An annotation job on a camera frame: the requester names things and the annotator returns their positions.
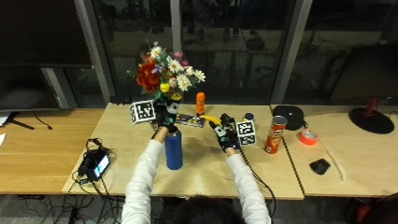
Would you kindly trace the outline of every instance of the glass window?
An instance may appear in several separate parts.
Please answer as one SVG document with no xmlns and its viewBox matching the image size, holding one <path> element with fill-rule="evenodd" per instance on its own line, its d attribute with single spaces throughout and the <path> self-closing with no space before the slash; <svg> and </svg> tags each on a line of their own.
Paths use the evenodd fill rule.
<svg viewBox="0 0 398 224">
<path fill-rule="evenodd" d="M 209 104 L 266 105 L 293 1 L 181 1 L 183 50 Z M 185 100 L 195 103 L 199 91 Z"/>
<path fill-rule="evenodd" d="M 314 0 L 284 104 L 397 97 L 397 22 L 394 1 Z"/>
<path fill-rule="evenodd" d="M 127 70 L 137 70 L 141 53 L 148 51 L 147 40 L 159 41 L 172 49 L 171 1 L 163 0 L 93 0 L 104 48 L 112 70 L 116 93 L 147 98 L 141 87 Z"/>
</svg>

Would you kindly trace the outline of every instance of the hand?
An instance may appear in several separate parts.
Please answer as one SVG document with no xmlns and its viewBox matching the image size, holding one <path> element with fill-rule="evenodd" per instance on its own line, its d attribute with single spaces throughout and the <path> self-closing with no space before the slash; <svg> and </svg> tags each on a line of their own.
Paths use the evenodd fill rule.
<svg viewBox="0 0 398 224">
<path fill-rule="evenodd" d="M 225 149 L 229 147 L 236 148 L 237 140 L 234 138 L 234 131 L 229 128 L 225 128 L 225 126 L 217 125 L 213 121 L 209 121 L 209 124 L 216 132 L 222 151 L 225 152 Z"/>
<path fill-rule="evenodd" d="M 157 118 L 155 121 L 159 126 L 165 127 L 169 131 L 176 129 L 175 122 L 180 109 L 180 100 L 159 99 L 153 102 Z"/>
</svg>

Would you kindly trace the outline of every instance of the blue bottle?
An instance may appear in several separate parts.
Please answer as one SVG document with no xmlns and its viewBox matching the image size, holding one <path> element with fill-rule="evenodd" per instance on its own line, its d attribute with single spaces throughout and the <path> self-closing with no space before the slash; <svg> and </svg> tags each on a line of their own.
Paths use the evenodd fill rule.
<svg viewBox="0 0 398 224">
<path fill-rule="evenodd" d="M 176 130 L 169 131 L 164 139 L 165 147 L 165 164 L 171 170 L 179 170 L 183 166 L 183 138 L 181 131 L 176 127 Z"/>
</svg>

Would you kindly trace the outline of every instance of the white sleeve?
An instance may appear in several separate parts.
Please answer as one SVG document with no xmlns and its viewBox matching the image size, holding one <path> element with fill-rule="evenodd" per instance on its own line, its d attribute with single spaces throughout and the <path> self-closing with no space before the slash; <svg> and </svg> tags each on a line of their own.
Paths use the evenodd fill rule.
<svg viewBox="0 0 398 224">
<path fill-rule="evenodd" d="M 139 158 L 132 179 L 125 188 L 123 224 L 151 224 L 149 194 L 163 150 L 163 143 L 149 140 L 147 149 Z"/>
<path fill-rule="evenodd" d="M 242 216 L 248 224 L 272 224 L 269 210 L 256 183 L 253 172 L 245 164 L 241 155 L 236 154 L 226 159 L 234 175 Z"/>
</svg>

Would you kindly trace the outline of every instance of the yellow flower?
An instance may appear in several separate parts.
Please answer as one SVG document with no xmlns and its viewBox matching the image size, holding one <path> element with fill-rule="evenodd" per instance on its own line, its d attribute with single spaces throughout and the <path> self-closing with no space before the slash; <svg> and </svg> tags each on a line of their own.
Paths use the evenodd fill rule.
<svg viewBox="0 0 398 224">
<path fill-rule="evenodd" d="M 179 101 L 180 99 L 181 99 L 181 95 L 177 92 L 175 92 L 175 94 L 172 95 L 172 100 Z"/>
<path fill-rule="evenodd" d="M 168 83 L 161 84 L 161 92 L 169 92 L 171 90 L 171 85 Z"/>
</svg>

